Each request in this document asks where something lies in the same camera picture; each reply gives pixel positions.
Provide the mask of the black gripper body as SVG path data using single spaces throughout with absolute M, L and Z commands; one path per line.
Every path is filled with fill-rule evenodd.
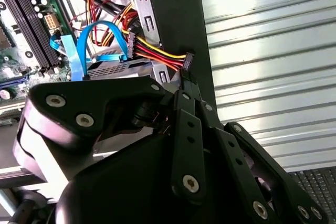
M 147 136 L 84 169 L 64 189 L 56 223 L 272 223 L 259 191 L 239 190 L 214 140 L 204 141 L 206 195 L 193 204 L 171 183 L 173 140 Z

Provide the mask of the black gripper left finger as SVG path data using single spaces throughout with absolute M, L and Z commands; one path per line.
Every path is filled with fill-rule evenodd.
M 174 92 L 149 77 L 39 84 L 28 94 L 14 156 L 60 199 L 84 169 L 147 136 L 168 136 L 171 183 L 200 204 L 206 194 L 203 134 L 190 76 L 181 73 Z

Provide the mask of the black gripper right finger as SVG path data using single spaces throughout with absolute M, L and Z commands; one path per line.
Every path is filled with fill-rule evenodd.
M 238 123 L 222 125 L 190 76 L 211 152 L 218 219 L 231 223 L 328 223 L 328 215 Z

